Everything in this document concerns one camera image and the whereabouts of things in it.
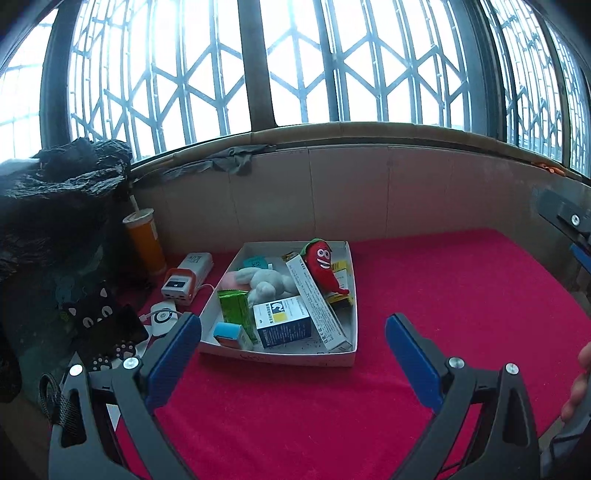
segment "paw print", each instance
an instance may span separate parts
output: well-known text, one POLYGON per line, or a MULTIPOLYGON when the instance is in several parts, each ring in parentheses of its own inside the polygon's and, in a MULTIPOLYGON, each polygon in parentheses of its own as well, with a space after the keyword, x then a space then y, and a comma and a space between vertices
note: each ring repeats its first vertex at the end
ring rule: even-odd
POLYGON ((110 370, 113 368, 111 365, 111 360, 106 355, 97 355, 92 359, 90 369, 93 372, 99 372, 101 370, 110 370))
POLYGON ((125 342, 121 340, 120 342, 115 345, 115 356, 123 361, 130 356, 134 356, 136 353, 135 345, 131 342, 125 342))

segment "tiled wall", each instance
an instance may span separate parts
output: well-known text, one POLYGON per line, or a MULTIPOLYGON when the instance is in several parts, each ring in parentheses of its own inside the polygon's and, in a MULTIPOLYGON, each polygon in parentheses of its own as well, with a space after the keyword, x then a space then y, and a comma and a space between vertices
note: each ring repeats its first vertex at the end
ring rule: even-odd
POLYGON ((335 240, 494 228, 555 275, 568 240, 535 210, 550 187, 591 206, 589 189, 513 160, 429 148, 342 145, 258 155, 252 174, 205 172, 138 190, 168 253, 263 240, 335 240))

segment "orange cup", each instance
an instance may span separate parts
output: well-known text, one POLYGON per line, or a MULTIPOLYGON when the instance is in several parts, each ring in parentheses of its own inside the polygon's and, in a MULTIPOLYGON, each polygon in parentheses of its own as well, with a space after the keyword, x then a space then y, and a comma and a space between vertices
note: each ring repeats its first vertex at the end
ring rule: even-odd
POLYGON ((154 223, 154 209, 145 208, 123 219, 127 231, 135 244, 135 249, 152 276, 166 272, 166 260, 158 241, 158 232, 154 223))

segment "white plush toy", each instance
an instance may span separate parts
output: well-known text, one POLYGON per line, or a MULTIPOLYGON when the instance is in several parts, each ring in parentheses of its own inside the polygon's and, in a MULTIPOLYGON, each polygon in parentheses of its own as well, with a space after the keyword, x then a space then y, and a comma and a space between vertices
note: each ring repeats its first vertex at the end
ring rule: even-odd
POLYGON ((275 270, 247 267, 236 272, 235 280, 238 284, 251 286, 248 294, 250 306, 277 300, 284 292, 298 294, 293 278, 275 270))

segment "shallow white tray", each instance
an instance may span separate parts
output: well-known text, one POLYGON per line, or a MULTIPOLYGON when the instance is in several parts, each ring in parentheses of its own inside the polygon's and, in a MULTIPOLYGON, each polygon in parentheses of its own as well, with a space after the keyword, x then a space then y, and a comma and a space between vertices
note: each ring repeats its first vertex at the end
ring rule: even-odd
MULTIPOLYGON (((306 243, 254 242, 244 244, 226 272, 239 270, 243 267, 242 262, 244 260, 260 255, 265 257, 267 263, 273 264, 273 270, 287 275, 287 267, 281 256, 289 252, 300 252, 306 243)), ((353 346, 350 352, 328 353, 314 326, 312 327, 311 338, 297 340, 272 348, 264 349, 260 341, 254 346, 252 352, 245 352, 220 345, 213 337, 213 330, 216 323, 223 322, 222 309, 217 297, 219 286, 216 287, 214 295, 207 301, 201 313, 202 341, 199 343, 199 351, 271 364, 310 365, 317 367, 350 367, 353 365, 357 351, 357 300, 351 251, 347 242, 328 242, 328 244, 332 250, 332 261, 346 260, 348 264, 348 283, 353 298, 353 306, 339 309, 337 316, 343 326, 347 339, 353 346)), ((285 294, 284 298, 291 296, 293 295, 285 294)))

